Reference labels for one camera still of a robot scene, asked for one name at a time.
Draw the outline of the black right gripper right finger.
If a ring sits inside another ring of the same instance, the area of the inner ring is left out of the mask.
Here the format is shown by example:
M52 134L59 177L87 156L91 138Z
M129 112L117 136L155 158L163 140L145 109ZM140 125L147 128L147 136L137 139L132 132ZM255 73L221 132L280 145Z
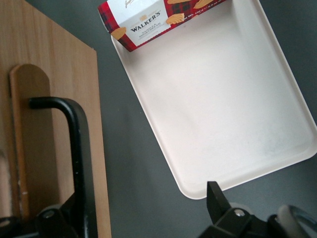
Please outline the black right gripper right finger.
M232 207L215 181L207 183L207 209L212 225L200 235L201 238L265 238L266 222L247 210Z

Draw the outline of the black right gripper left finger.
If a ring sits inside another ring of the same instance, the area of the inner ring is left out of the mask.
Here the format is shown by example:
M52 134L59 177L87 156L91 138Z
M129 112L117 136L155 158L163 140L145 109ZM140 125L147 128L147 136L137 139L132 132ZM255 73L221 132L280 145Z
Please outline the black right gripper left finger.
M41 238L83 238L85 199L73 194L62 205L52 205L36 217Z

